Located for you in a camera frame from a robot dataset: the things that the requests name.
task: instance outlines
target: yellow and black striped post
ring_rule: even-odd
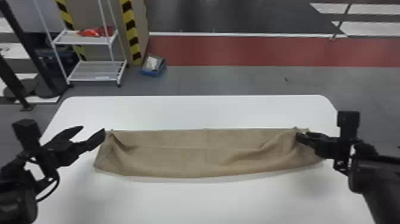
[[[57,3],[57,7],[61,12],[61,18],[64,21],[64,24],[67,29],[69,30],[75,30],[74,28],[74,23],[72,21],[72,16],[68,12],[67,5],[65,4],[65,0],[55,0]],[[79,55],[79,57],[86,61],[86,56],[85,56],[85,50],[81,45],[75,45],[74,46],[75,52]]]
[[[142,64],[142,54],[140,53],[138,31],[136,30],[135,15],[132,10],[132,3],[130,0],[120,0],[120,5],[126,29],[126,37],[129,43],[130,57],[132,57],[133,64],[139,66]]]

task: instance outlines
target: white floor line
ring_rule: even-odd
[[[343,14],[348,4],[310,3],[322,14]],[[349,14],[400,15],[400,5],[353,4]]]
[[[20,43],[0,43],[1,55],[9,59],[29,59],[28,53]]]
[[[339,25],[339,21],[331,21],[331,23],[333,23],[333,25],[335,25],[336,27]]]
[[[150,32],[150,36],[231,36],[231,37],[267,37],[267,38],[330,38],[325,33],[202,33],[202,32]]]
[[[35,78],[38,74],[37,73],[17,73],[15,74],[18,79],[33,79]],[[3,91],[7,87],[7,85],[0,79],[0,97],[3,97]],[[27,97],[26,100],[29,103],[50,103],[50,102],[57,102],[60,97],[53,97],[53,98],[48,98],[48,99],[43,99],[37,96],[31,96]]]
[[[400,15],[400,5],[354,4],[349,14]]]
[[[15,74],[18,79],[33,79],[36,77],[38,74],[37,73],[17,73]],[[3,82],[3,80],[0,79],[0,97],[3,97],[3,90],[7,87],[7,85]]]
[[[310,5],[322,14],[343,14],[347,7],[347,4],[336,3],[310,3]]]
[[[25,99],[26,99],[26,101],[28,101],[31,104],[37,104],[37,103],[57,102],[59,98],[60,97],[53,97],[53,98],[44,99],[44,98],[40,98],[40,97],[37,97],[37,96],[32,96],[32,97],[27,97]]]
[[[349,36],[400,36],[400,23],[346,21],[340,29]]]
[[[14,33],[5,18],[0,18],[0,33]]]

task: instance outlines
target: metal shelf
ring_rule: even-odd
[[[126,68],[127,61],[79,61],[67,78],[68,81],[117,81]]]
[[[80,36],[76,30],[64,29],[54,40],[55,45],[111,45],[115,37],[118,35],[118,30],[114,31],[114,34],[110,37],[88,37]]]

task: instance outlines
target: beige towel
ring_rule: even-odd
[[[270,172],[321,161],[297,129],[112,131],[94,166],[124,176],[203,178]]]

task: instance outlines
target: red object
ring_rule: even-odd
[[[400,67],[395,38],[152,36],[148,52],[169,66]]]
[[[114,28],[112,26],[107,27],[108,36],[114,35]],[[80,36],[100,37],[106,36],[104,27],[95,27],[90,29],[83,29],[78,31]]]

